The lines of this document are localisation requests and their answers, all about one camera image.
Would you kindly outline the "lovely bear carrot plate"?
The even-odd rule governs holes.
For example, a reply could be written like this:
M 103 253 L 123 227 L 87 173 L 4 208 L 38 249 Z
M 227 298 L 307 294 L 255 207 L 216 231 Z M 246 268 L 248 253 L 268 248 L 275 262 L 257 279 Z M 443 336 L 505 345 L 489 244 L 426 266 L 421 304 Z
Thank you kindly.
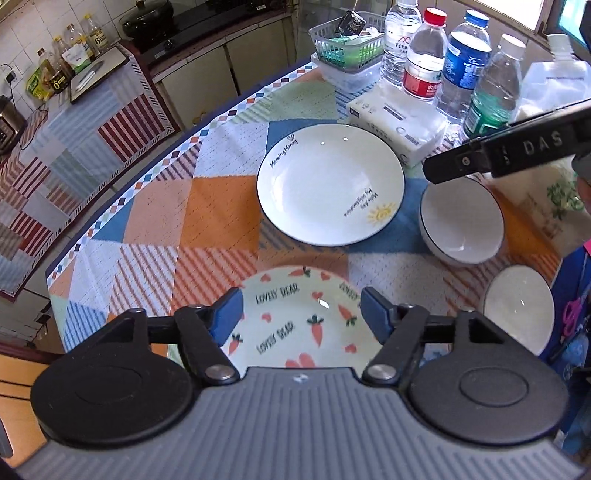
M 349 367 L 362 374 L 381 349 L 363 319 L 360 292 L 335 273 L 277 267 L 240 289 L 242 319 L 222 346 L 240 374 L 249 367 Z

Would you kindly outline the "small white bowl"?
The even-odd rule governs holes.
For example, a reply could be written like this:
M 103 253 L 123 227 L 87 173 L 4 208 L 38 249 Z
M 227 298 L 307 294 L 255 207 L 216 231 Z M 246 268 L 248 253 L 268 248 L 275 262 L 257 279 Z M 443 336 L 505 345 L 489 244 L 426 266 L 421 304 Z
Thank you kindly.
M 554 328 L 551 290 L 536 270 L 525 265 L 503 269 L 481 301 L 483 314 L 534 355 L 545 350 Z

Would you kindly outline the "large white ribbed bowl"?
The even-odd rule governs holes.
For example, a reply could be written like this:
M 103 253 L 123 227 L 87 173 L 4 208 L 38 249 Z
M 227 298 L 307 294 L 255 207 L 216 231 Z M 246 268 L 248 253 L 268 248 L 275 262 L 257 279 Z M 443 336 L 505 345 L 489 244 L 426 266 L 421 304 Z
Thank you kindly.
M 495 257 L 505 237 L 498 201 L 483 184 L 467 177 L 428 185 L 421 198 L 419 227 L 431 252 L 459 268 Z

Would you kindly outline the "white morning honey plate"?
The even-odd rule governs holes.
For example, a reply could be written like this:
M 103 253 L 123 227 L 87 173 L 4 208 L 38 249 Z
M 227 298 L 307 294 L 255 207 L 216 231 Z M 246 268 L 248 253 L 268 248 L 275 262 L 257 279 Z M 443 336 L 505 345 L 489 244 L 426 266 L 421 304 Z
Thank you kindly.
M 287 134 L 256 177 L 263 214 L 298 242 L 342 247 L 384 229 L 402 206 L 405 174 L 383 140 L 342 124 Z

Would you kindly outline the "white spouted pouch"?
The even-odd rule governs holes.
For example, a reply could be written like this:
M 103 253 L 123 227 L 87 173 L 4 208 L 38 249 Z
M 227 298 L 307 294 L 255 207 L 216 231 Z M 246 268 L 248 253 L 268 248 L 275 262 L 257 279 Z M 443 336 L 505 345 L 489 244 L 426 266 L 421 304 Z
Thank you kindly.
M 548 36 L 552 60 L 532 63 L 512 121 L 553 111 L 590 97 L 590 65 L 578 60 L 566 34 Z

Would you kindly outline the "green label water bottle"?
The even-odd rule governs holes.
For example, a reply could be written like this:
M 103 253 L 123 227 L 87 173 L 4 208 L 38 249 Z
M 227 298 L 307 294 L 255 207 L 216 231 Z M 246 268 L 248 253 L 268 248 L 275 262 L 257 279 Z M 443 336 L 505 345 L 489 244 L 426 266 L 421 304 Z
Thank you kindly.
M 503 34 L 499 50 L 484 68 L 463 122 L 464 134 L 472 139 L 507 127 L 521 95 L 521 60 L 526 45 Z

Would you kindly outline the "white tissue pack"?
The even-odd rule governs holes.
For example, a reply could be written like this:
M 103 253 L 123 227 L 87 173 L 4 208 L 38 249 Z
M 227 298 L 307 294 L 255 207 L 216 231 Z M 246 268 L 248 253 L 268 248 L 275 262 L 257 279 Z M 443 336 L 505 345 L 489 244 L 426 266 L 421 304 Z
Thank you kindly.
M 441 145 L 449 125 L 431 103 L 382 83 L 349 101 L 346 111 L 349 124 L 386 142 L 407 168 Z

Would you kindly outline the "wooden chair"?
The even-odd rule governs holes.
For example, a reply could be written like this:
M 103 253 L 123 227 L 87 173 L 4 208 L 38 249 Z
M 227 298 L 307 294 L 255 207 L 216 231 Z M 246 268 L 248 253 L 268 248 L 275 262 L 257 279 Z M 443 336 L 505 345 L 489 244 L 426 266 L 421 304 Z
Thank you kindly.
M 16 468 L 47 443 L 30 394 L 39 375 L 60 354 L 1 343 L 1 459 Z

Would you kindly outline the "clear water bottle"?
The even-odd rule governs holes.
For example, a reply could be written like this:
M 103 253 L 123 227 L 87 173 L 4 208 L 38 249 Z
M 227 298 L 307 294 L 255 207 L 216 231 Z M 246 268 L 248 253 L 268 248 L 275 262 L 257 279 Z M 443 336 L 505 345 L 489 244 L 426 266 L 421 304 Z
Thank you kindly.
M 421 24 L 417 0 L 393 2 L 386 16 L 381 77 L 394 86 L 402 84 L 408 49 Z

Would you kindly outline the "clear plastic container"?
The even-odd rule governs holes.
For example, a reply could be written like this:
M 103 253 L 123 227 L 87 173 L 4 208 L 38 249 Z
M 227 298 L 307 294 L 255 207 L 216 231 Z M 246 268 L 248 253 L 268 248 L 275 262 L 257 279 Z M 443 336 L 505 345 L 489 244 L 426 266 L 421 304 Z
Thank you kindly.
M 380 78 L 380 60 L 353 73 L 339 70 L 335 66 L 322 62 L 315 53 L 311 55 L 311 63 L 320 70 L 325 81 L 345 93 L 356 93 L 372 87 Z

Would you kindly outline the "striped counter cloth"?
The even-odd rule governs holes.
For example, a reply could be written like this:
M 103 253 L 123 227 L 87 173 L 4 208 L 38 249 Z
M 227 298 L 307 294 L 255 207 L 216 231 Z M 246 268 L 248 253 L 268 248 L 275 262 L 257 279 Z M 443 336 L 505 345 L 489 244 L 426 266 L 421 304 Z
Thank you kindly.
M 176 133 L 135 56 L 72 102 L 33 112 L 1 160 L 1 293 L 12 298 L 77 216 L 120 174 Z

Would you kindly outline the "cutting board with knife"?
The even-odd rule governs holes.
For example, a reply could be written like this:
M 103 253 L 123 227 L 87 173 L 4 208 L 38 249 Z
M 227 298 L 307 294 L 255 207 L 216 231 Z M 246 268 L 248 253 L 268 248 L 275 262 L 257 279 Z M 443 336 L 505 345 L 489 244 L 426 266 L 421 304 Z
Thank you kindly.
M 98 86 L 128 61 L 128 57 L 117 45 L 110 48 L 72 78 L 69 93 L 70 103 L 75 104 L 83 95 Z

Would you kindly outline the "cooking oil bottle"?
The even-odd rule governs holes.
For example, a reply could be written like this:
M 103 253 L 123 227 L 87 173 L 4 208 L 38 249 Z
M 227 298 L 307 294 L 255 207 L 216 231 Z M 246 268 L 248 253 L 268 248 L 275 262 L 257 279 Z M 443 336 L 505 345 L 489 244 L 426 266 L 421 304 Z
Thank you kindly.
M 38 50 L 37 55 L 43 87 L 53 94 L 63 92 L 69 85 L 69 77 L 61 63 L 53 53 L 47 52 L 43 48 Z

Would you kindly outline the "black gas stove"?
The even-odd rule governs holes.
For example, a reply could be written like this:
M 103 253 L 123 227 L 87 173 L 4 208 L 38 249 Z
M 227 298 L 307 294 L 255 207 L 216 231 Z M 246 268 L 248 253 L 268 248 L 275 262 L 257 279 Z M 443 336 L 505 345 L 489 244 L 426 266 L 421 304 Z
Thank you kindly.
M 163 61 L 184 48 L 242 21 L 287 10 L 287 1 L 204 1 L 182 11 L 173 5 L 173 24 L 165 31 L 131 40 L 148 66 Z

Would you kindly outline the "black wok on stove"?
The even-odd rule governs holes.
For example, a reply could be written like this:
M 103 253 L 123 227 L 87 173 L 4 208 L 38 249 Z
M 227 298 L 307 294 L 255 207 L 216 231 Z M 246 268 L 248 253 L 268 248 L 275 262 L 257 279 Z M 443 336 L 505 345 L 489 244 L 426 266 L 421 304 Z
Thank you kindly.
M 120 24 L 124 34 L 132 39 L 159 34 L 173 24 L 173 5 L 170 1 L 136 1 L 133 12 Z

